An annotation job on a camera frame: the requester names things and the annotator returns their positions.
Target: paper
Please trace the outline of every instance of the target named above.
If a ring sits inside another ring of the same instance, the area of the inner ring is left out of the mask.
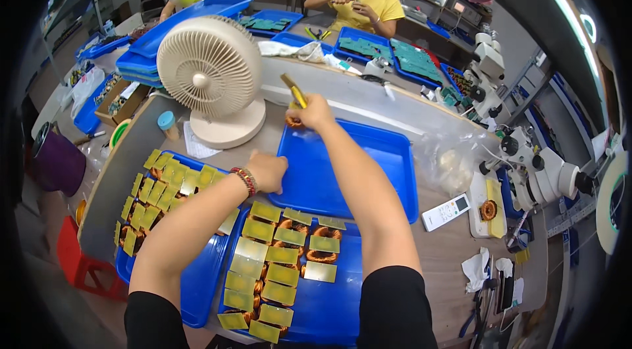
[[[514,282],[514,293],[511,297],[512,307],[522,304],[523,291],[525,291],[525,280],[523,278],[516,279],[516,281]]]
[[[483,288],[483,283],[487,278],[487,275],[483,270],[485,269],[488,261],[489,250],[486,247],[481,247],[479,254],[461,263],[463,273],[470,280],[470,282],[465,286],[465,291],[468,293],[475,293]]]
[[[134,91],[136,91],[136,88],[137,88],[138,86],[140,86],[140,83],[139,83],[139,82],[132,82],[129,86],[127,86],[127,87],[125,88],[125,90],[123,90],[123,91],[121,92],[121,97],[122,97],[122,98],[124,98],[124,99],[126,99],[126,100],[129,100],[129,99],[130,99],[130,97],[131,97],[131,95],[132,95],[132,93],[133,93]]]
[[[221,150],[211,149],[204,145],[204,143],[195,136],[193,130],[191,130],[190,122],[185,122],[184,130],[187,155],[195,158],[206,158],[221,152]]]
[[[511,278],[513,276],[513,264],[510,259],[502,258],[496,260],[496,269],[502,271],[504,278]]]

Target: tape roll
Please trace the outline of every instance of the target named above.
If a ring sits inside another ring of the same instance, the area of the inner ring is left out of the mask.
[[[601,247],[605,252],[612,254],[617,243],[619,230],[613,225],[610,218],[610,204],[614,186],[619,178],[628,174],[628,152],[623,151],[615,156],[614,160],[605,171],[604,179],[601,181],[599,195],[596,198],[596,235],[599,238]]]

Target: fluorescent light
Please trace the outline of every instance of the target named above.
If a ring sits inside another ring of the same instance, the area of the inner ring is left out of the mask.
[[[586,27],[586,24],[584,24],[584,28],[586,29],[586,32],[588,33],[589,37],[590,37],[590,41],[592,43],[596,42],[596,27],[595,27],[595,21],[592,19],[592,17],[588,16],[587,14],[580,14],[580,20],[582,23],[588,23],[589,27]]]
[[[604,103],[605,102],[604,88],[601,86],[601,79],[599,78],[599,69],[597,68],[597,65],[596,65],[595,56],[590,50],[589,40],[588,38],[586,38],[586,33],[584,32],[584,28],[582,24],[580,23],[580,20],[577,18],[577,16],[575,16],[575,13],[573,12],[573,9],[571,8],[571,5],[569,4],[567,0],[555,0],[555,2],[559,6],[559,8],[562,10],[562,13],[564,14],[569,25],[571,26],[571,29],[573,29],[573,32],[575,36],[577,37],[578,41],[580,42],[581,47],[584,49],[584,56],[586,57],[586,61],[588,61],[589,63],[589,68],[592,72],[593,80],[595,82],[596,92],[599,95],[599,98],[601,99],[602,115],[604,119],[606,120],[606,122],[608,122],[609,121],[608,112],[605,109],[605,103]]]

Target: black sleeve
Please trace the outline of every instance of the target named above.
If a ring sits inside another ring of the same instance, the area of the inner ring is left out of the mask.
[[[389,266],[369,274],[359,302],[362,348],[437,348],[423,277],[409,267]]]
[[[127,347],[188,348],[182,317],[168,300],[146,291],[134,291],[125,310]]]

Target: fan base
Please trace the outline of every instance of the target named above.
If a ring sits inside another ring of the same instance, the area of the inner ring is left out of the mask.
[[[265,101],[258,97],[239,112],[211,118],[210,123],[198,110],[191,111],[191,130],[213,149],[235,148],[257,135],[265,121]]]

